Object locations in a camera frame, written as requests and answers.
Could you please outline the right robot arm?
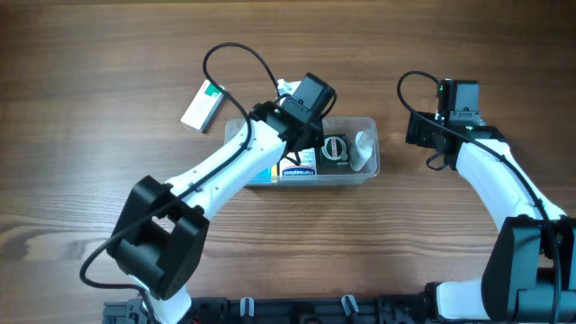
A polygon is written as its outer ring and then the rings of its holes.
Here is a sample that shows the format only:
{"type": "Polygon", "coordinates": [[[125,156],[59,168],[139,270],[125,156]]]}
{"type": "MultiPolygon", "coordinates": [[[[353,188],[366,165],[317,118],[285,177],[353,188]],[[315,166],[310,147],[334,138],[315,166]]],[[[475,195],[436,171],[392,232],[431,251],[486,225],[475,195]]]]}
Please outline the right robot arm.
{"type": "Polygon", "coordinates": [[[406,141],[434,149],[480,197],[499,232],[481,278],[434,283],[433,309],[447,322],[573,323],[575,220],[543,195],[485,124],[479,85],[436,79],[436,112],[409,109],[406,141]]]}

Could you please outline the white medicine box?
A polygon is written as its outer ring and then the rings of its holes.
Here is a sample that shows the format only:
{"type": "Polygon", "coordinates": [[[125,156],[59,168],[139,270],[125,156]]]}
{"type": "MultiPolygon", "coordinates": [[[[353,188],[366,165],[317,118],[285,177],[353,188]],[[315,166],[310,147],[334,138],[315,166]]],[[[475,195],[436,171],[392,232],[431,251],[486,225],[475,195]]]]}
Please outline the white medicine box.
{"type": "Polygon", "coordinates": [[[280,177],[315,176],[317,174],[316,151],[306,148],[298,153],[289,153],[278,165],[280,177]]]}

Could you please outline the blue yellow VapoDrops box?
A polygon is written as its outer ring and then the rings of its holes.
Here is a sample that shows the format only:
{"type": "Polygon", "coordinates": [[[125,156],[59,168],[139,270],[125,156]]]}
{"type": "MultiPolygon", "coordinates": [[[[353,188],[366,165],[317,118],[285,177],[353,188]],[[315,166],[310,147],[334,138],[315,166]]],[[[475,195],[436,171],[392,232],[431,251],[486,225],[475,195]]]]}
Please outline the blue yellow VapoDrops box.
{"type": "Polygon", "coordinates": [[[270,185],[277,182],[278,165],[273,165],[260,173],[248,182],[249,185],[270,185]]]}

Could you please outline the white box green corner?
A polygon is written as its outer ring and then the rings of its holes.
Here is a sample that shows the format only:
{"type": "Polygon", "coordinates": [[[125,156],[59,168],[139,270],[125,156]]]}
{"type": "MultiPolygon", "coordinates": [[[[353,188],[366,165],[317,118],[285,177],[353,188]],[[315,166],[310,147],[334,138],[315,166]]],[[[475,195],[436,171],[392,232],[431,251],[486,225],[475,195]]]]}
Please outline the white box green corner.
{"type": "Polygon", "coordinates": [[[221,90],[206,79],[181,118],[181,123],[205,133],[224,98],[221,90]]]}

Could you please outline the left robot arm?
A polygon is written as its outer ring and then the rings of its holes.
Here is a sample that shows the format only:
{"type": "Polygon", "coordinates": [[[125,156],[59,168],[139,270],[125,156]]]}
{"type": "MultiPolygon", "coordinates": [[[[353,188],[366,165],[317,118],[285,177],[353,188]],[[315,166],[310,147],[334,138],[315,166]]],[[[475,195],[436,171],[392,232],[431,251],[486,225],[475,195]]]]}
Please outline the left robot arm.
{"type": "Polygon", "coordinates": [[[288,153],[322,145],[336,91],[308,73],[278,93],[256,104],[235,137],[198,166],[164,183],[146,176],[131,189],[107,252],[135,281],[148,322],[177,323],[190,309],[186,283],[218,211],[288,153]]]}

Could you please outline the clear spray bottle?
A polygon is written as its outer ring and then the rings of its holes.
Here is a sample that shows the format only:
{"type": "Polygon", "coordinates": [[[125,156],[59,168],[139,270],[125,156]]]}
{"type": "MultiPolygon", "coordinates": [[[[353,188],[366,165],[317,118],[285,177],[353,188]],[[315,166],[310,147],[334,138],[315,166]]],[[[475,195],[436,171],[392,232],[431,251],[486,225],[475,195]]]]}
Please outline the clear spray bottle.
{"type": "Polygon", "coordinates": [[[360,171],[364,167],[373,154],[375,141],[376,134],[373,130],[359,131],[355,135],[349,154],[349,164],[354,171],[360,171]]]}

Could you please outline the clear plastic container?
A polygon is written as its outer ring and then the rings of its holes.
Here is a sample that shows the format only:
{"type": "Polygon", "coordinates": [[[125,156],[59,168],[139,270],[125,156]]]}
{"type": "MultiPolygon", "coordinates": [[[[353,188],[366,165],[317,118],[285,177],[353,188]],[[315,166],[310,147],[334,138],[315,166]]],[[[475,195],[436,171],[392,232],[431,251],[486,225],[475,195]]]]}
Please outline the clear plastic container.
{"type": "Polygon", "coordinates": [[[377,127],[374,119],[369,117],[328,117],[323,121],[324,138],[327,135],[345,134],[348,140],[348,157],[356,134],[359,131],[373,130],[376,134],[376,141],[373,145],[373,154],[360,171],[351,171],[347,174],[294,176],[280,177],[278,172],[277,182],[269,185],[251,186],[340,186],[340,185],[361,185],[370,177],[377,176],[380,170],[379,143],[377,138],[377,127]]]}

